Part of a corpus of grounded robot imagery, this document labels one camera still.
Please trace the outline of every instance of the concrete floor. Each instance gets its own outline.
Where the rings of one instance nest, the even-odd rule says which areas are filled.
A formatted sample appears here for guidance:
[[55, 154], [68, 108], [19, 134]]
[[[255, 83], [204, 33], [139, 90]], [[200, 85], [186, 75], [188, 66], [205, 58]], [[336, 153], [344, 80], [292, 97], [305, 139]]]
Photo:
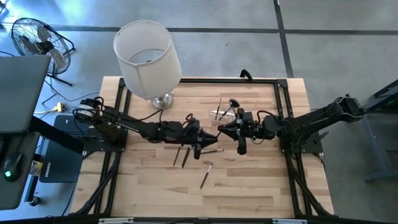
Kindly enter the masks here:
[[[8, 27], [20, 17], [50, 25], [121, 27], [151, 19], [166, 27], [277, 29], [272, 0], [9, 0], [0, 14], [0, 50], [16, 54]], [[280, 0], [286, 29], [397, 30], [398, 2], [394, 0]], [[75, 43], [70, 68], [60, 78], [72, 82], [55, 88], [68, 99], [99, 91], [102, 77], [121, 75], [113, 52], [115, 32], [62, 32]], [[248, 69], [254, 77], [286, 77], [279, 34], [173, 33], [186, 76], [236, 77]], [[361, 103], [397, 78], [396, 35], [287, 35], [294, 77], [305, 80], [312, 108], [350, 93]], [[39, 102], [52, 95], [44, 85]], [[76, 106], [59, 96], [47, 102]], [[36, 110], [43, 110], [38, 104]], [[56, 114], [44, 120], [53, 123]], [[338, 123], [323, 139], [326, 176], [337, 215], [384, 222], [398, 220], [397, 179], [367, 184], [363, 176], [376, 170], [370, 145], [360, 123]], [[1, 211], [0, 220], [60, 215], [71, 184], [39, 184], [43, 204], [21, 203]]]

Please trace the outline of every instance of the silver lamp base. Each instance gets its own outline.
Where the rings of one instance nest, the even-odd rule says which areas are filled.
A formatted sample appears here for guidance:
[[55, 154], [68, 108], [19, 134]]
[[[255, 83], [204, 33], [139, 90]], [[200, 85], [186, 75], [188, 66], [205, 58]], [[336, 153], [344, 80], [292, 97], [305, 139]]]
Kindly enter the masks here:
[[173, 93], [170, 92], [164, 96], [153, 98], [150, 100], [150, 102], [152, 103], [152, 106], [154, 108], [156, 108], [157, 110], [166, 110], [166, 109], [169, 109], [173, 105], [174, 96], [173, 96]]

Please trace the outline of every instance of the wooden table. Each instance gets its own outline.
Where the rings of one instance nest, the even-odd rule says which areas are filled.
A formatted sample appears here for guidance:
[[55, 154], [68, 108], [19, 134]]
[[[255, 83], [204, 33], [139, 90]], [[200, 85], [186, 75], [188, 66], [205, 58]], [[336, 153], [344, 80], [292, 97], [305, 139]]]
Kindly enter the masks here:
[[[308, 113], [310, 107], [303, 79], [287, 80], [294, 115]], [[104, 77], [100, 96], [104, 98], [106, 105], [114, 106], [118, 83], [119, 77]], [[188, 113], [193, 113], [204, 130], [211, 134], [218, 132], [214, 121], [207, 119], [208, 111], [216, 110], [220, 97], [223, 98], [224, 107], [229, 98], [236, 98], [246, 111], [268, 110], [277, 114], [272, 85], [181, 83], [173, 93], [174, 105], [164, 112], [162, 120], [183, 122]], [[121, 110], [125, 94], [122, 97]], [[130, 116], [143, 118], [154, 111], [150, 102], [132, 96]], [[158, 120], [159, 117], [154, 116], [147, 121]], [[218, 143], [205, 149], [221, 148], [225, 151], [204, 154], [200, 160], [194, 160], [191, 152], [185, 168], [181, 169], [185, 149], [181, 150], [176, 166], [173, 167], [177, 145], [151, 144], [130, 131], [119, 167], [112, 216], [294, 216], [286, 163], [277, 138], [264, 141], [261, 145], [248, 141], [248, 153], [244, 156], [236, 153], [237, 142], [223, 134]], [[96, 152], [84, 160], [71, 212], [81, 208], [97, 187], [103, 157], [103, 152]], [[211, 162], [213, 169], [204, 187], [200, 189]], [[305, 154], [303, 163], [308, 187], [325, 209], [333, 213], [325, 172], [319, 158]], [[301, 191], [298, 191], [298, 195], [300, 208], [304, 211]], [[108, 189], [105, 189], [103, 208], [107, 196]]]

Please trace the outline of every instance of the white lampshade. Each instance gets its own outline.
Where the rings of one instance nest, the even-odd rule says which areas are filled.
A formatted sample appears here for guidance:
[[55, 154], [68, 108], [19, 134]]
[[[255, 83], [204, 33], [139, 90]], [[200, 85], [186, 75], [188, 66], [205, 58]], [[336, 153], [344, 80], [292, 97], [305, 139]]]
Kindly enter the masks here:
[[[116, 34], [113, 48], [133, 94], [149, 100], [170, 93], [180, 82], [181, 65], [172, 37], [159, 23], [136, 21], [124, 26]], [[140, 55], [153, 52], [157, 52], [155, 57], [142, 60]]]

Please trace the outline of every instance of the desk fan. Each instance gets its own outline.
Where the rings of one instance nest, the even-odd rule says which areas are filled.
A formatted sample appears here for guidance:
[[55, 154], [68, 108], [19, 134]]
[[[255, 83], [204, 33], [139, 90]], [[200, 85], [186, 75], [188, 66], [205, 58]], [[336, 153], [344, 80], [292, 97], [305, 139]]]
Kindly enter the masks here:
[[[75, 50], [72, 41], [60, 35], [48, 24], [31, 18], [20, 18], [15, 21], [10, 37], [21, 55], [51, 56], [47, 70], [48, 76], [72, 86], [55, 76], [65, 72], [70, 65], [70, 52]], [[71, 43], [71, 49], [68, 48], [65, 40]]]

